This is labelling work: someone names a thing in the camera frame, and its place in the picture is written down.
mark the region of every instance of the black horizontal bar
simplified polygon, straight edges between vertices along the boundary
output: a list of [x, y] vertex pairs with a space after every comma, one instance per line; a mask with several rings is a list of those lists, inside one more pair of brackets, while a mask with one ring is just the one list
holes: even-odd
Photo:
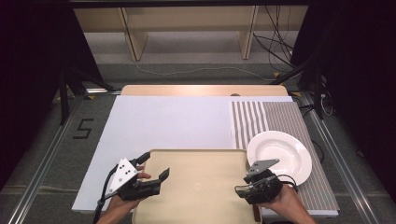
[[34, 0], [45, 7], [228, 7], [228, 6], [309, 6], [330, 4], [331, 0]]

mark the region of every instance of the plate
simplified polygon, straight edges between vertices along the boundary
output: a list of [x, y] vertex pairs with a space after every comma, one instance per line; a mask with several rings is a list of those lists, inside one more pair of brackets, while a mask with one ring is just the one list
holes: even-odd
[[[269, 169], [276, 175], [289, 175], [301, 185], [312, 171], [312, 160], [306, 147], [295, 137], [282, 132], [268, 131], [254, 136], [247, 145], [250, 166], [255, 161], [279, 159]], [[290, 181], [287, 176], [280, 180]]]

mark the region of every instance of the tray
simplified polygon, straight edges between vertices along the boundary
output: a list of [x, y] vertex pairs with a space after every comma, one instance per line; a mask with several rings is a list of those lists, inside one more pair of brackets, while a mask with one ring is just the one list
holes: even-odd
[[147, 198], [133, 213], [134, 224], [255, 221], [252, 205], [238, 197], [248, 168], [243, 149], [153, 149], [145, 164], [152, 178], [170, 167], [160, 195]]

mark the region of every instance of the human hand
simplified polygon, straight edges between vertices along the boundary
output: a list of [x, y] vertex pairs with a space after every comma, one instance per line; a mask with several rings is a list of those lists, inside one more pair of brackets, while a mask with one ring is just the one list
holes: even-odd
[[[143, 170], [143, 166], [137, 166], [137, 170]], [[151, 175], [146, 173], [137, 174], [137, 178], [151, 178]], [[115, 224], [119, 223], [124, 217], [126, 217], [132, 209], [136, 208], [141, 201], [145, 199], [139, 199], [136, 201], [124, 201], [120, 196], [115, 195], [111, 198], [110, 204], [107, 210], [100, 217], [98, 224]]]
[[296, 191], [287, 184], [284, 184], [279, 195], [270, 203], [259, 203], [260, 207], [265, 207], [278, 213], [285, 219], [296, 224], [317, 223], [303, 205]]

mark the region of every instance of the striped cloth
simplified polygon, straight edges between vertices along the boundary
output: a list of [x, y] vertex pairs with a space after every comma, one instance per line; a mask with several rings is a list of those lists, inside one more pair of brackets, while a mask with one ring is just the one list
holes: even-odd
[[230, 102], [230, 106], [235, 148], [247, 149], [250, 139], [265, 131], [279, 131], [294, 136], [304, 144], [312, 159], [311, 175], [298, 187], [305, 207], [308, 210], [339, 210], [297, 104]]

